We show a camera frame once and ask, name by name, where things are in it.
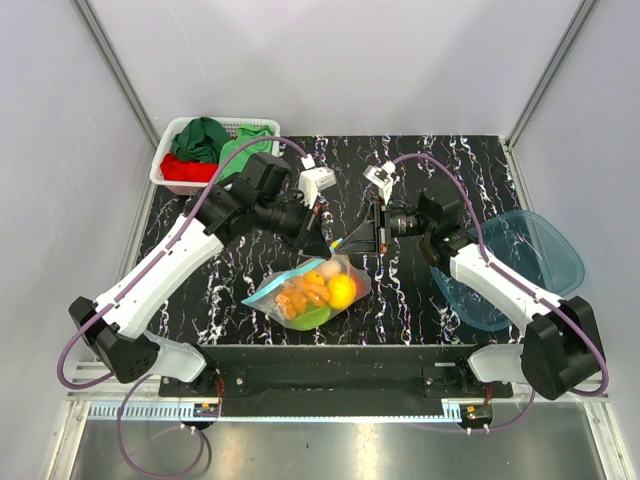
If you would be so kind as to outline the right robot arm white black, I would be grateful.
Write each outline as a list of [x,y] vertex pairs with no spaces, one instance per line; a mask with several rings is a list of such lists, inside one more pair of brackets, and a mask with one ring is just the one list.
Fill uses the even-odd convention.
[[417,237],[427,263],[471,288],[514,324],[520,344],[491,344],[476,349],[454,371],[454,384],[476,396],[489,383],[529,385],[547,400],[567,392],[582,394],[580,384],[594,374],[602,394],[609,373],[591,305],[579,296],[563,299],[499,261],[457,222],[459,200],[441,203],[421,194],[416,205],[386,203],[374,197],[363,221],[338,245],[340,254],[382,255],[394,238]]

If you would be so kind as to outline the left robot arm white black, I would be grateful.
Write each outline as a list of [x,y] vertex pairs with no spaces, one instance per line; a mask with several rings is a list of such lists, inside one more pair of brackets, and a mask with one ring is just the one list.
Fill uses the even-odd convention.
[[290,165],[270,154],[251,155],[241,172],[196,195],[168,234],[116,285],[95,300],[73,301],[69,314],[78,338],[111,376],[127,384],[147,374],[163,375],[196,396],[214,388],[216,372],[198,348],[154,335],[148,324],[192,273],[252,230],[272,233],[303,255],[330,257],[317,197],[336,177],[310,157],[303,166],[296,189],[284,193]]

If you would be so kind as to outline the clear zip top bag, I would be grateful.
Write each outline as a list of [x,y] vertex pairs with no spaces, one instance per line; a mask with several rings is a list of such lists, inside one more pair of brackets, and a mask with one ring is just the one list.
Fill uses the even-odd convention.
[[310,331],[327,323],[371,293],[369,275],[337,252],[342,242],[331,244],[327,260],[311,258],[267,276],[242,304],[286,329]]

